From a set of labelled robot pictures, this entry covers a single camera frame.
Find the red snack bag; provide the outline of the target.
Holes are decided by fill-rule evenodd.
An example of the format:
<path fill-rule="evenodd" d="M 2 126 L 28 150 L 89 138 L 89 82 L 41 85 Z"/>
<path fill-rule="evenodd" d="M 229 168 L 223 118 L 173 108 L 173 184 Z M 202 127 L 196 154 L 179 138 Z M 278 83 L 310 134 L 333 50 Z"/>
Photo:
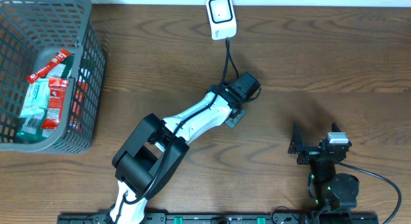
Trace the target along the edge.
<path fill-rule="evenodd" d="M 62 78 L 49 78 L 49 105 L 46 112 L 46 118 L 41 126 L 43 130 L 54 130 L 58 127 L 62 117 L 62 109 L 64 107 L 68 85 L 68 80 Z"/>

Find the light green wipes pack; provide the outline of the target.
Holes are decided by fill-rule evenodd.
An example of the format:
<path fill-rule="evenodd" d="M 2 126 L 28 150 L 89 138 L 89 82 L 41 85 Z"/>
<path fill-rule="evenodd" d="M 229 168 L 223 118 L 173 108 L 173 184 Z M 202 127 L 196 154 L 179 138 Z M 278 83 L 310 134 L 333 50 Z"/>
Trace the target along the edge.
<path fill-rule="evenodd" d="M 29 85 L 19 117 L 41 114 L 48 108 L 50 97 L 49 79 L 41 78 Z"/>

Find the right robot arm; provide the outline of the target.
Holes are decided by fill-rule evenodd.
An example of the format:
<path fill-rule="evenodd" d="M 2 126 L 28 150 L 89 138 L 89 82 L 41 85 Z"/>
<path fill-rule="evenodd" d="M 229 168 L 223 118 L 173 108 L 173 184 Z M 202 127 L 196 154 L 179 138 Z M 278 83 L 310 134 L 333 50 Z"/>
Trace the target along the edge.
<path fill-rule="evenodd" d="M 302 214 L 299 223 L 352 223 L 351 209 L 357 206 L 359 180 L 337 173 L 335 165 L 346 158 L 352 146 L 337 124 L 316 146 L 304 144 L 299 125 L 293 126 L 288 153 L 297 156 L 298 165 L 309 165 L 308 191 L 317 207 Z"/>

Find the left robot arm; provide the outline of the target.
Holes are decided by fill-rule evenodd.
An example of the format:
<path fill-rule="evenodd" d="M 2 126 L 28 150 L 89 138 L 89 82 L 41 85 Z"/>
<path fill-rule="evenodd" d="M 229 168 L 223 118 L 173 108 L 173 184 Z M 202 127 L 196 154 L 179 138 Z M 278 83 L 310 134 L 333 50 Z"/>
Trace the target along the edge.
<path fill-rule="evenodd" d="M 171 179 L 189 144 L 216 126 L 234 128 L 245 115 L 243 104 L 260 91 L 258 80 L 243 73 L 233 83 L 211 86 L 201 101 L 177 115 L 144 117 L 112 159 L 119 190 L 107 223 L 141 223 L 146 204 Z"/>

